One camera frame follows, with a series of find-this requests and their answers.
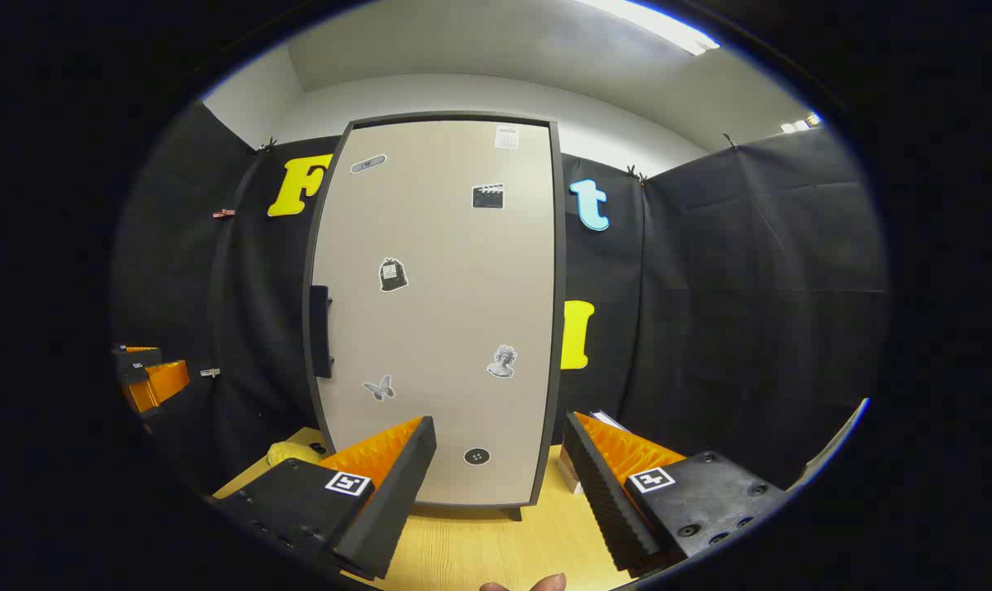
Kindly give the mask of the pink spine book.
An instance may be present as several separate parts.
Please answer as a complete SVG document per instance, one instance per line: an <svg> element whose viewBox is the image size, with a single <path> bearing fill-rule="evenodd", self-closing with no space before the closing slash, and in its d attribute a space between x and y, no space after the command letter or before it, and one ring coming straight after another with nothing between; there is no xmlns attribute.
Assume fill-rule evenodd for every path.
<svg viewBox="0 0 992 591"><path fill-rule="evenodd" d="M577 471L575 471L575 467L572 464L570 453L568 453L567 449L565 449L565 446L558 446L558 456L555 461L555 465L561 475L561 479L563 479L565 487L567 487L567 490L570 491L570 494L582 494L582 483L580 483Z"/></svg>

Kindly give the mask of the yellow lemon toy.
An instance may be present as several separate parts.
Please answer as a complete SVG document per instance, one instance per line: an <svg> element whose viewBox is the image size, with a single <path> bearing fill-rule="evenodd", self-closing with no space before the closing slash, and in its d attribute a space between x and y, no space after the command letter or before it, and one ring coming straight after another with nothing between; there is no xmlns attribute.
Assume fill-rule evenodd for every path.
<svg viewBox="0 0 992 591"><path fill-rule="evenodd" d="M319 464L328 456L327 448L320 442L275 442L267 452L266 461L269 467L275 467L285 460L304 461L308 464Z"/></svg>

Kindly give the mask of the black door handle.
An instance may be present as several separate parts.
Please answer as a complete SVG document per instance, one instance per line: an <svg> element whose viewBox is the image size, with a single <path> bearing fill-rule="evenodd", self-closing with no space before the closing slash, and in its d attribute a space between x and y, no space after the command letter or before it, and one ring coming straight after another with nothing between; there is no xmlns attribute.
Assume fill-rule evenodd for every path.
<svg viewBox="0 0 992 591"><path fill-rule="evenodd" d="M307 341L310 348L312 374L317 378L331 378L333 356L328 340L328 315L333 300L328 287L311 285L307 298Z"/></svg>

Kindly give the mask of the black backdrop cloth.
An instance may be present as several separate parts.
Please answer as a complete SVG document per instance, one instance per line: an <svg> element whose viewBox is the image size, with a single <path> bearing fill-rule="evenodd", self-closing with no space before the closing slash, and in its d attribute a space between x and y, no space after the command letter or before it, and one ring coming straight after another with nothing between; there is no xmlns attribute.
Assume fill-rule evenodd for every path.
<svg viewBox="0 0 992 591"><path fill-rule="evenodd" d="M172 444L193 485L218 485L305 426L301 286L315 197L270 218L283 164L337 137L252 153L202 104L155 147L114 247L112 335L185 360L193 393ZM591 231L568 192L567 298L595 307L583 368L561 373L563 416L609 412L687 454L727 452L795 483L874 385L888 278L856 166L823 131L725 149L646 179L571 153L567 182L608 202ZM212 218L219 209L236 216ZM219 368L217 378L200 370Z"/></svg>

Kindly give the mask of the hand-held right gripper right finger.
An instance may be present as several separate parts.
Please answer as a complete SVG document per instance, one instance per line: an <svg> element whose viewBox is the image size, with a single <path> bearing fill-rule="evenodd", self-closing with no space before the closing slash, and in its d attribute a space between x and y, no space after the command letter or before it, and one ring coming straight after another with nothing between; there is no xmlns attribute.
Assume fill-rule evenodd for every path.
<svg viewBox="0 0 992 591"><path fill-rule="evenodd" d="M563 449L613 564L629 575L690 560L788 501L721 453L683 456L575 411L565 415Z"/></svg>

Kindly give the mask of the white panel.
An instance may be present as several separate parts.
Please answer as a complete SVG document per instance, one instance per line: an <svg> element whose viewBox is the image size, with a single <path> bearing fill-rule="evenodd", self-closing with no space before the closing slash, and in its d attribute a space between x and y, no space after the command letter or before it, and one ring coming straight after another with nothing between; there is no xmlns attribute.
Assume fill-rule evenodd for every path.
<svg viewBox="0 0 992 591"><path fill-rule="evenodd" d="M827 464L834 459L834 457L845 445L845 442L847 442L852 436L853 431L856 430L857 423L859 423L860 420L864 418L864 415L866 415L869 403L870 399L861 400L859 405L857 405L857 408L854 409L852 415L849 416L848 420L846 420L840 430L838 430L838 432L830 438L829 442L827 442L824 448L816 454L816 456L807 461L803 471L801 472L800 478L788 488L790 493L806 488L812 480L818 478Z"/></svg>

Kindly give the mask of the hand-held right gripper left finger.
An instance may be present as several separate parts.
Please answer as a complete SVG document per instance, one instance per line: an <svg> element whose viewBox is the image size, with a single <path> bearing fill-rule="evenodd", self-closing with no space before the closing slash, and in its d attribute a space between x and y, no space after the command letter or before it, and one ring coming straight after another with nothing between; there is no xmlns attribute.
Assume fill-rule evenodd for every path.
<svg viewBox="0 0 992 591"><path fill-rule="evenodd" d="M326 459L287 456L214 505L320 575L384 579L435 450L433 419L420 416Z"/></svg>

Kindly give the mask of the long ceiling light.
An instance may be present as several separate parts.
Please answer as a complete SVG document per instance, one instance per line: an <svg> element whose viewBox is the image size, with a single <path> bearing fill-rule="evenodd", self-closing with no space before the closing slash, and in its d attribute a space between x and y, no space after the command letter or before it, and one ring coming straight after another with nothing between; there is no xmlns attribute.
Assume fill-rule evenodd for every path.
<svg viewBox="0 0 992 591"><path fill-rule="evenodd" d="M664 12L628 0L572 0L656 34L692 56L720 48L713 38Z"/></svg>

